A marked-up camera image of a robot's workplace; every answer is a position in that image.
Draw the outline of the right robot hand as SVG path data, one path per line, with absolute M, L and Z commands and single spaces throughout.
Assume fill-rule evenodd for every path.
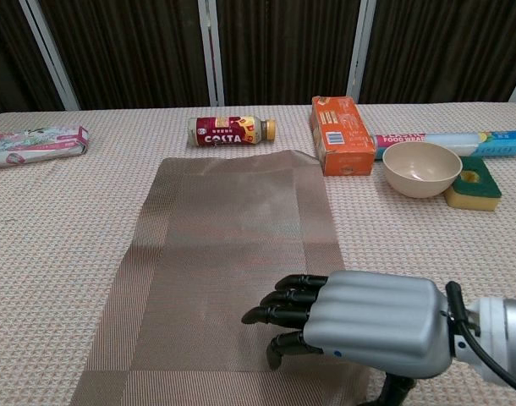
M 272 370 L 289 355 L 323 354 L 386 377 L 375 405 L 400 405 L 418 380 L 452 364 L 447 298 L 426 278 L 338 271 L 282 278 L 242 323 L 287 328 L 266 348 Z

